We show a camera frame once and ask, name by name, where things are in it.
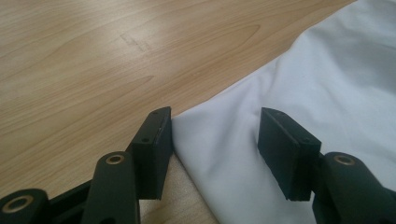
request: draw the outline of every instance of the wooden table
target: wooden table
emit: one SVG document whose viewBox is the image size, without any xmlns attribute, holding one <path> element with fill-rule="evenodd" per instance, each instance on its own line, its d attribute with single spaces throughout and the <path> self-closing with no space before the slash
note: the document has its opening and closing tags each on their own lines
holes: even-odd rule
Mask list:
<svg viewBox="0 0 396 224">
<path fill-rule="evenodd" d="M 0 198 L 52 198 L 146 115 L 208 100 L 350 0 L 0 1 Z M 216 223 L 176 156 L 142 223 Z"/>
</svg>

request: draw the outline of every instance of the table surface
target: table surface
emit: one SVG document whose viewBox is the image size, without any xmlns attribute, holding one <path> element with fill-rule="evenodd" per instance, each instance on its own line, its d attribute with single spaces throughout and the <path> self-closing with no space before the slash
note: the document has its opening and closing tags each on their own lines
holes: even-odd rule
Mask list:
<svg viewBox="0 0 396 224">
<path fill-rule="evenodd" d="M 146 115 L 200 104 L 350 0 L 0 0 L 0 198 L 92 178 Z M 173 156 L 142 223 L 217 223 Z"/>
</svg>

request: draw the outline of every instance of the screw hole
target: screw hole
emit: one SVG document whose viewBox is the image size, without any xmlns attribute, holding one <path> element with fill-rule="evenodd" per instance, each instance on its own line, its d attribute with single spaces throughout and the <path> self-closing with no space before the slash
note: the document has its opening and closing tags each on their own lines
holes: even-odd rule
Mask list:
<svg viewBox="0 0 396 224">
<path fill-rule="evenodd" d="M 352 160 L 352 158 L 349 158 L 348 156 L 338 155 L 334 157 L 334 160 L 344 165 L 355 165 L 355 161 Z"/>
<path fill-rule="evenodd" d="M 122 155 L 114 155 L 106 159 L 106 163 L 110 165 L 118 164 L 123 162 L 124 156 Z"/>
<path fill-rule="evenodd" d="M 3 206 L 2 211 L 3 213 L 16 213 L 27 207 L 32 202 L 33 197 L 31 195 L 22 195 L 6 203 Z"/>
</svg>

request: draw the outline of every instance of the black plastic part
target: black plastic part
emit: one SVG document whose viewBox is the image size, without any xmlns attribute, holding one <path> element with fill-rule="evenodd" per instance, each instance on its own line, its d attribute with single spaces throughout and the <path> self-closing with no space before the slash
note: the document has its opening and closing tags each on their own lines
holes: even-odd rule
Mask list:
<svg viewBox="0 0 396 224">
<path fill-rule="evenodd" d="M 148 115 L 126 150 L 134 158 L 139 199 L 161 199 L 173 150 L 171 107 L 164 107 Z"/>
<path fill-rule="evenodd" d="M 287 114 L 262 108 L 258 148 L 286 199 L 309 201 L 320 145 Z"/>
<path fill-rule="evenodd" d="M 91 180 L 51 199 L 51 224 L 79 223 L 88 198 Z"/>
<path fill-rule="evenodd" d="M 358 158 L 328 153 L 321 171 L 340 223 L 396 223 L 396 201 Z"/>
<path fill-rule="evenodd" d="M 1 224 L 49 223 L 49 200 L 41 189 L 23 189 L 0 200 Z"/>
<path fill-rule="evenodd" d="M 112 152 L 97 162 L 81 224 L 140 223 L 131 154 Z"/>
</svg>

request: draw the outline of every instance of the white fabric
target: white fabric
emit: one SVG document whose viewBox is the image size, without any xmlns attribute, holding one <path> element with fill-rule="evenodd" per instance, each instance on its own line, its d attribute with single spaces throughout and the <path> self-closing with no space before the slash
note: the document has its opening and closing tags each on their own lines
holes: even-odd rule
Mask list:
<svg viewBox="0 0 396 224">
<path fill-rule="evenodd" d="M 173 119 L 177 155 L 220 223 L 315 223 L 312 203 L 286 201 L 260 156 L 263 106 L 302 124 L 323 154 L 354 155 L 396 190 L 396 2 L 342 8 Z"/>
</svg>

